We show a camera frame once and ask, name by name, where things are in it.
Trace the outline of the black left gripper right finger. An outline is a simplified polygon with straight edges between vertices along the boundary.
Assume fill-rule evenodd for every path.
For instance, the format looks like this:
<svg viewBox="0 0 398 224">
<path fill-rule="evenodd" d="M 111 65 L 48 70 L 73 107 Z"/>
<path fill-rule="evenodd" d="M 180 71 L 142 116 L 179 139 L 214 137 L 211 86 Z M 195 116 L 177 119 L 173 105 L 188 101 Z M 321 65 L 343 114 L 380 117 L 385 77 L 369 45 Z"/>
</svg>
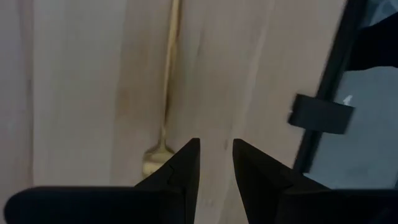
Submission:
<svg viewBox="0 0 398 224">
<path fill-rule="evenodd" d="M 396 189 L 329 189 L 242 139 L 233 161 L 249 224 L 398 224 Z"/>
</svg>

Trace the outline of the black aluminium table frame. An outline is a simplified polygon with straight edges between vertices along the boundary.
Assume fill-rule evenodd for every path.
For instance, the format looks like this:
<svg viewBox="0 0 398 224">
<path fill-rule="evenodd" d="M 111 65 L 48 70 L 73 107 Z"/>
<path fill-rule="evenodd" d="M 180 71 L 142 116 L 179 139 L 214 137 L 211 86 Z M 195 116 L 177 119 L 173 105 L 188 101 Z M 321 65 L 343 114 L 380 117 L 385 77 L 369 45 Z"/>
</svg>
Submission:
<svg viewBox="0 0 398 224">
<path fill-rule="evenodd" d="M 367 11 L 368 0 L 347 0 L 331 45 L 317 94 L 296 94 L 288 123 L 305 130 L 293 170 L 310 171 L 323 133 L 344 134 L 353 107 L 334 102 L 348 64 L 359 27 Z"/>
</svg>

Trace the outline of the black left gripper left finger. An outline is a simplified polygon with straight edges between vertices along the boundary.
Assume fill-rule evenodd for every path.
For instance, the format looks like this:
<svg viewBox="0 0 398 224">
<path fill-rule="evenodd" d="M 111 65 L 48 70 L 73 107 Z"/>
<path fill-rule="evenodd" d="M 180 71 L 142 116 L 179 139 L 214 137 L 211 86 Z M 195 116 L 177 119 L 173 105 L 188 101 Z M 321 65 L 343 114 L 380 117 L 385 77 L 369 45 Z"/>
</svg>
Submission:
<svg viewBox="0 0 398 224">
<path fill-rule="evenodd" d="M 200 140 L 193 138 L 131 187 L 41 186 L 14 194 L 6 224 L 193 224 Z"/>
</svg>

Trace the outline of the gold fork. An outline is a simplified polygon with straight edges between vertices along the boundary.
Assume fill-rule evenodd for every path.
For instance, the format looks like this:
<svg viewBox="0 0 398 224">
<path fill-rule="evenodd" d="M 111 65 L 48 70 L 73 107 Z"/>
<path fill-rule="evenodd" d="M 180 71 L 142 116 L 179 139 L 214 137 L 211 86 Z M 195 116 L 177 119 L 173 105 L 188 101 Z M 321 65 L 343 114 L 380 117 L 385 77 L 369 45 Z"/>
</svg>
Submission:
<svg viewBox="0 0 398 224">
<path fill-rule="evenodd" d="M 170 76 L 174 72 L 180 29 L 180 7 L 182 0 L 172 0 L 169 19 L 169 31 L 167 37 L 167 50 L 165 55 L 164 84 L 162 93 L 162 118 L 160 122 L 158 143 L 146 150 L 142 162 L 142 176 L 147 178 L 162 165 L 164 165 L 175 153 L 166 145 L 166 125 L 169 112 L 169 86 Z"/>
</svg>

